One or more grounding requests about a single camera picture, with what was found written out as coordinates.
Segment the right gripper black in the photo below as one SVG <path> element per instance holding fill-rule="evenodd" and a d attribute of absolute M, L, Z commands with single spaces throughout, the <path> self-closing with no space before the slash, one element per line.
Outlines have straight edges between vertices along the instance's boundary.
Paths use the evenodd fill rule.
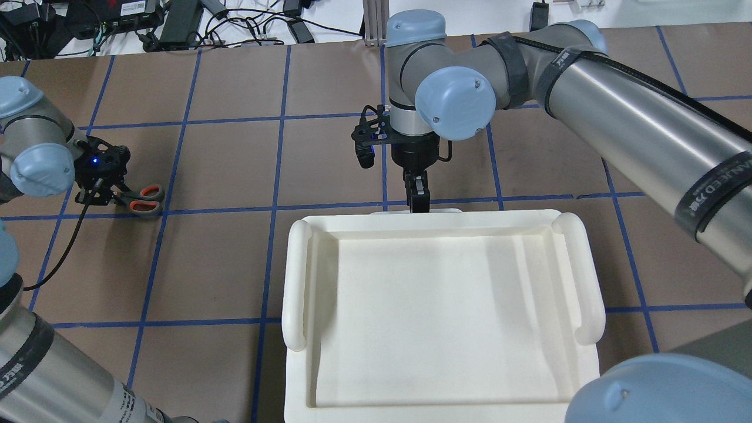
<path fill-rule="evenodd" d="M 397 133 L 397 136 L 399 142 L 391 144 L 391 158 L 403 169 L 406 206 L 413 213 L 414 185 L 414 213 L 429 213 L 431 194 L 425 171 L 438 161 L 440 137 L 435 132 L 424 136 L 404 136 Z"/>

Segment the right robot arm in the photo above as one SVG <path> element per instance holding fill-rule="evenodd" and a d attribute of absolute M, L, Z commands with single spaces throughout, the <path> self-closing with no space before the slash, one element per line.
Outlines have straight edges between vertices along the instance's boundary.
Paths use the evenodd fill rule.
<path fill-rule="evenodd" d="M 750 24 L 604 31 L 610 56 L 750 128 Z M 538 108 L 499 112 L 482 133 L 500 174 L 500 206 L 557 209 L 585 222 L 607 308 L 601 368 L 679 350 L 750 358 L 750 310 L 731 307 L 740 278 L 690 240 L 637 182 L 643 171 L 601 158 Z"/>

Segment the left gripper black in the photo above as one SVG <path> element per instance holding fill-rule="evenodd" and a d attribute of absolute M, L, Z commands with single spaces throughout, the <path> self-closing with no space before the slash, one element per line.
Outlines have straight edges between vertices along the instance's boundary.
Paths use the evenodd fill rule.
<path fill-rule="evenodd" d="M 75 142 L 82 155 L 73 161 L 75 182 L 80 192 L 75 203 L 115 204 L 126 208 L 133 191 L 125 182 L 131 153 L 126 146 L 113 146 L 99 137 Z"/>

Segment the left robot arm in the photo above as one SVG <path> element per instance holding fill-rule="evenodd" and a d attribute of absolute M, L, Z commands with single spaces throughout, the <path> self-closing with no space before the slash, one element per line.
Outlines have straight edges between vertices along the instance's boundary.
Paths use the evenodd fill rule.
<path fill-rule="evenodd" d="M 154 203 L 169 197 L 160 187 L 129 191 L 124 183 L 130 153 L 79 129 L 26 78 L 2 77 L 3 187 L 16 196 L 77 198 L 83 221 L 91 204 L 129 200 Z M 22 304 L 58 270 L 46 256 L 32 286 L 17 273 L 16 240 L 2 228 L 2 420 L 16 422 L 193 422 L 154 407 Z"/>

